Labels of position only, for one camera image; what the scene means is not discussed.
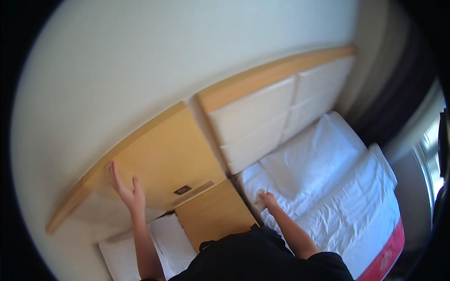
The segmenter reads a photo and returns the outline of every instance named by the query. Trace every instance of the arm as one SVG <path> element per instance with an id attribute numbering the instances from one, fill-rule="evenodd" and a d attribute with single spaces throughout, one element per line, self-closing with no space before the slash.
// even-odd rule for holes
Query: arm
<path id="1" fill-rule="evenodd" d="M 147 222 L 145 220 L 145 195 L 138 178 L 136 176 L 133 177 L 133 186 L 135 189 L 131 191 L 123 184 L 117 171 L 117 164 L 114 161 L 111 161 L 108 170 L 111 175 L 111 184 L 114 190 L 119 194 L 128 210 L 130 210 L 140 277 L 142 279 L 153 278 L 165 281 L 161 262 L 159 261 L 150 231 L 147 229 Z"/>
<path id="2" fill-rule="evenodd" d="M 280 208 L 272 193 L 260 194 L 260 197 L 280 226 L 281 232 L 295 256 L 308 259 L 319 252 L 311 237 Z"/>

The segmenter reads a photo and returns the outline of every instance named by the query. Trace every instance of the person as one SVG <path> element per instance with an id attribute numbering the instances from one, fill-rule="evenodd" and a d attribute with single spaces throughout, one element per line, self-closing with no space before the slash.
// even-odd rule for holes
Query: person
<path id="1" fill-rule="evenodd" d="M 139 275 L 143 281 L 165 280 L 161 262 L 145 220 L 145 195 L 133 176 L 134 191 L 123 184 L 117 164 L 109 173 L 114 190 L 130 210 Z M 251 230 L 200 245 L 200 253 L 171 281 L 184 280 L 353 280 L 342 258 L 319 252 L 308 234 L 278 205 L 275 196 L 260 195 L 275 218 L 292 252 L 274 230 L 254 225 Z"/>

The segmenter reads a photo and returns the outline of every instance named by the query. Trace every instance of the wooden nightstand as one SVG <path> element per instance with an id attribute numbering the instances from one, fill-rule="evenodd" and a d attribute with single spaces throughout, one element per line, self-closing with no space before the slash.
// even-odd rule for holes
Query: wooden nightstand
<path id="1" fill-rule="evenodd" d="M 257 223 L 229 179 L 175 208 L 175 212 L 197 253 L 202 242 L 249 231 Z"/>

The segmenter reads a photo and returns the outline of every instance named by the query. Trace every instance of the white towel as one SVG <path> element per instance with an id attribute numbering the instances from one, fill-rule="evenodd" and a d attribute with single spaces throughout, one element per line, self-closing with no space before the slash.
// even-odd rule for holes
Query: white towel
<path id="1" fill-rule="evenodd" d="M 256 199 L 255 199 L 255 207 L 260 212 L 264 211 L 267 208 L 267 206 L 264 203 L 264 200 L 261 197 L 259 197 L 259 195 L 262 193 L 266 194 L 266 191 L 261 188 L 258 189 L 258 191 L 256 192 Z"/>

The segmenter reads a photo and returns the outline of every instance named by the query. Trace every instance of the curtain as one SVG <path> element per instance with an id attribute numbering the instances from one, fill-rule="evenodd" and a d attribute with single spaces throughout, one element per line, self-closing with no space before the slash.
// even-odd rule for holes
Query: curtain
<path id="1" fill-rule="evenodd" d="M 377 61 L 377 54 L 388 29 L 389 10 L 388 0 L 360 2 L 360 14 L 353 40 L 353 45 L 356 47 L 356 60 L 334 107 L 334 110 L 346 120 L 347 113 L 361 94 L 370 70 Z"/>
<path id="2" fill-rule="evenodd" d="M 391 165 L 411 151 L 444 107 L 444 94 L 439 80 L 435 79 L 423 102 L 398 135 L 382 147 L 383 154 Z"/>
<path id="3" fill-rule="evenodd" d="M 406 48 L 394 73 L 353 129 L 366 145 L 391 141 L 424 100 L 436 76 L 433 55 L 411 25 Z"/>
<path id="4" fill-rule="evenodd" d="M 410 21 L 396 2 L 390 2 L 387 26 L 375 62 L 345 119 L 353 125 L 367 111 L 393 74 L 408 39 Z"/>

